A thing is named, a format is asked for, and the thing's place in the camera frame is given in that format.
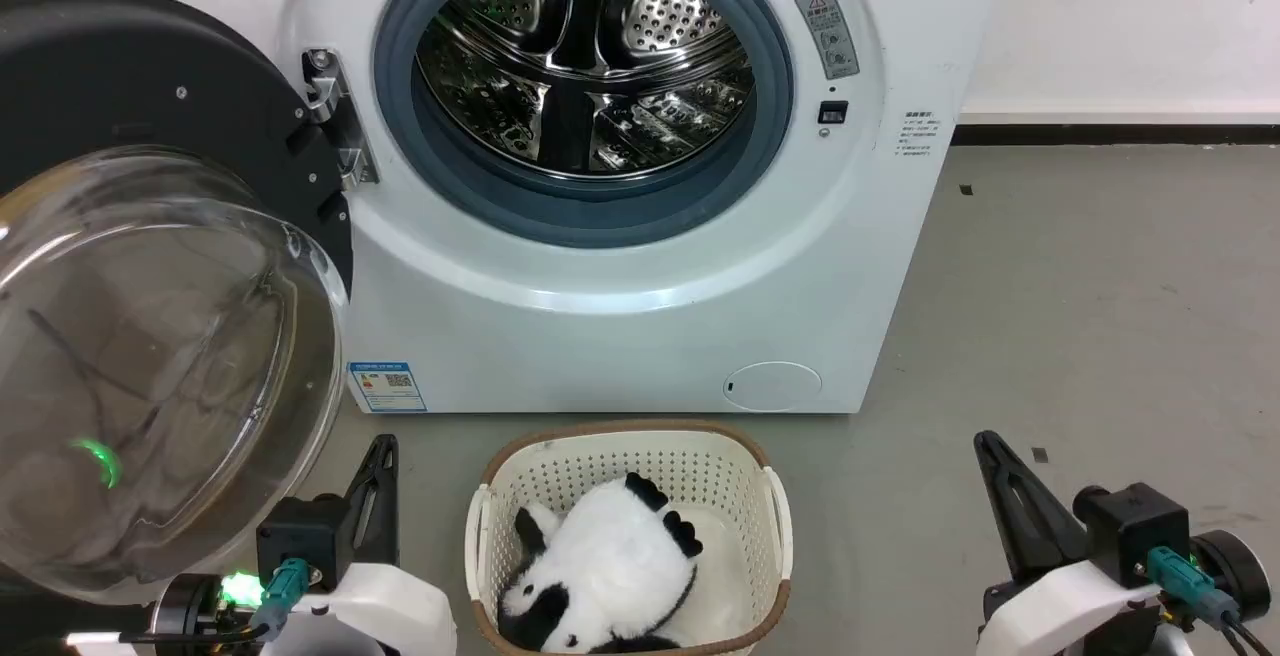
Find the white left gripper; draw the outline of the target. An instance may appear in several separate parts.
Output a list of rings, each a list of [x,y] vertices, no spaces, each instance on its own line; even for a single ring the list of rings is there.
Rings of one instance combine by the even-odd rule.
[[[370,443],[346,493],[352,564],[328,594],[306,594],[270,642],[271,655],[457,655],[445,593],[402,570],[399,445]]]

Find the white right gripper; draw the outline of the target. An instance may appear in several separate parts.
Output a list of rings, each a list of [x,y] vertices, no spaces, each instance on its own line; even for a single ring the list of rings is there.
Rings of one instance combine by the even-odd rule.
[[[979,655],[1055,655],[1157,596],[1149,580],[1125,587],[1084,561],[1085,529],[998,433],[977,433],[974,450],[1012,583],[1046,574],[995,610]]]

